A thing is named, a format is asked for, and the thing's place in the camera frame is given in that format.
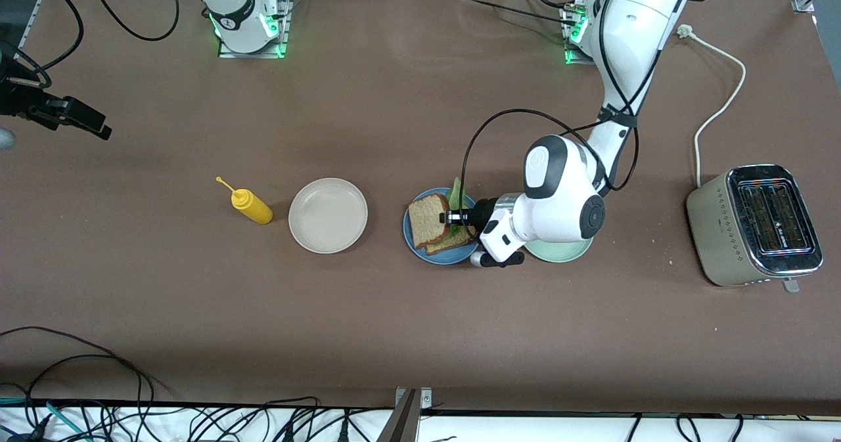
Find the beige plate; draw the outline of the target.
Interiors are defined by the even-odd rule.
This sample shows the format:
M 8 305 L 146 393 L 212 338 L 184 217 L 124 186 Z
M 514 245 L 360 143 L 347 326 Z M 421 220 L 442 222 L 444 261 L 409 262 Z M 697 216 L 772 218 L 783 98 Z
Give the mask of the beige plate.
M 335 254 L 358 241 L 369 220 L 360 189 L 339 178 L 318 179 L 292 200 L 288 224 L 301 247 L 317 254 Z

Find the green lettuce leaf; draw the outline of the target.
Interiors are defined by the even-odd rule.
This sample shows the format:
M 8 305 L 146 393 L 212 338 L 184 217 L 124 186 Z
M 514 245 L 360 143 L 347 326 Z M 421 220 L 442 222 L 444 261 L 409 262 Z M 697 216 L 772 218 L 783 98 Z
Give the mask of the green lettuce leaf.
M 459 210 L 460 209 L 460 191 L 461 191 L 461 180 L 459 177 L 454 178 L 453 186 L 451 190 L 447 193 L 447 201 L 450 211 Z M 467 241 L 470 242 L 470 236 L 465 231 L 465 227 L 462 225 L 457 224 L 448 224 L 449 229 L 449 236 L 447 238 L 458 238 L 460 241 Z

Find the beige chrome toaster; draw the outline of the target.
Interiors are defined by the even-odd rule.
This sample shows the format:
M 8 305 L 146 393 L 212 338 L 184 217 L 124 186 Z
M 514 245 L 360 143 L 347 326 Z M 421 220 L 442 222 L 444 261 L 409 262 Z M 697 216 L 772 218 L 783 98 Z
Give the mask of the beige chrome toaster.
M 801 191 L 778 164 L 728 170 L 686 200 L 692 238 L 704 274 L 716 286 L 797 280 L 818 271 L 823 252 Z

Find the blue plate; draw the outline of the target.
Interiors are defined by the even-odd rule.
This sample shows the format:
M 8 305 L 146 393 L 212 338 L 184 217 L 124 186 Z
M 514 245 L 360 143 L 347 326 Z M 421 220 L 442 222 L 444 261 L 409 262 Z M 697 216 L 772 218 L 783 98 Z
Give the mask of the blue plate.
M 425 196 L 429 196 L 429 194 L 441 194 L 442 196 L 447 196 L 447 193 L 450 190 L 451 188 L 449 187 L 429 188 L 423 193 L 418 194 L 418 196 L 416 196 L 415 199 L 418 200 Z M 466 208 L 473 208 L 475 206 L 475 203 L 476 202 L 473 197 L 465 196 Z M 466 260 L 469 261 L 471 254 L 478 249 L 477 242 L 468 241 L 468 244 L 463 244 L 454 248 L 450 248 L 450 250 L 440 251 L 432 255 L 426 253 L 426 250 L 424 250 L 424 248 L 421 248 L 421 250 L 417 250 L 416 248 L 414 248 L 411 221 L 409 220 L 408 209 L 406 209 L 403 212 L 402 232 L 403 239 L 405 239 L 405 243 L 407 244 L 409 250 L 411 250 L 415 256 L 426 261 L 427 263 L 433 263 L 434 265 L 456 265 L 457 263 L 462 263 Z

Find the brown bread slice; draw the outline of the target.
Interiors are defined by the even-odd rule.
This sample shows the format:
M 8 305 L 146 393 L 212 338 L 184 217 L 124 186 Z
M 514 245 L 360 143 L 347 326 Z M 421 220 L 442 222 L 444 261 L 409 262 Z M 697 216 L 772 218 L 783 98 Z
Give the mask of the brown bread slice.
M 408 206 L 411 243 L 415 250 L 438 244 L 449 236 L 450 226 L 440 221 L 440 215 L 449 211 L 447 197 L 440 193 L 427 194 Z
M 443 239 L 424 246 L 424 251 L 428 255 L 436 255 L 443 251 L 474 243 L 474 239 L 471 238 L 471 233 L 475 232 L 474 227 L 450 225 L 447 229 L 448 232 Z

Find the aluminium post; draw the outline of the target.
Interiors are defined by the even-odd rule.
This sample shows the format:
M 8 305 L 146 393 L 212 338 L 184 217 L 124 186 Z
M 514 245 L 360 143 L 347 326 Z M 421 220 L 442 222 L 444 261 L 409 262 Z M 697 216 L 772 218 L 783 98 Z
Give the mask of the aluminium post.
M 432 388 L 397 388 L 396 406 L 376 442 L 417 442 L 421 413 L 430 407 Z

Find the mint green plate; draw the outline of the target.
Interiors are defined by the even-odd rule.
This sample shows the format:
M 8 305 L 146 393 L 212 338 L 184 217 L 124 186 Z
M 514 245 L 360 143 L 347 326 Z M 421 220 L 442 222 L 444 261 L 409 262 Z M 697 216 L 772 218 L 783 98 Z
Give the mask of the mint green plate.
M 579 259 L 591 247 L 593 239 L 580 242 L 544 242 L 535 240 L 524 244 L 529 253 L 550 263 L 567 263 Z

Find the yellow squeeze bottle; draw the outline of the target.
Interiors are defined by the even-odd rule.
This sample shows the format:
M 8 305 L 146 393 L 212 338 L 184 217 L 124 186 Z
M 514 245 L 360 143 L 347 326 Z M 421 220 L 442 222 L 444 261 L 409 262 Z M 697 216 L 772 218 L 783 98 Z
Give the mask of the yellow squeeze bottle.
M 266 225 L 273 220 L 273 211 L 265 203 L 262 202 L 255 194 L 248 188 L 233 188 L 226 183 L 221 177 L 216 177 L 215 180 L 225 185 L 231 191 L 231 205 L 240 213 L 254 221 L 257 224 Z

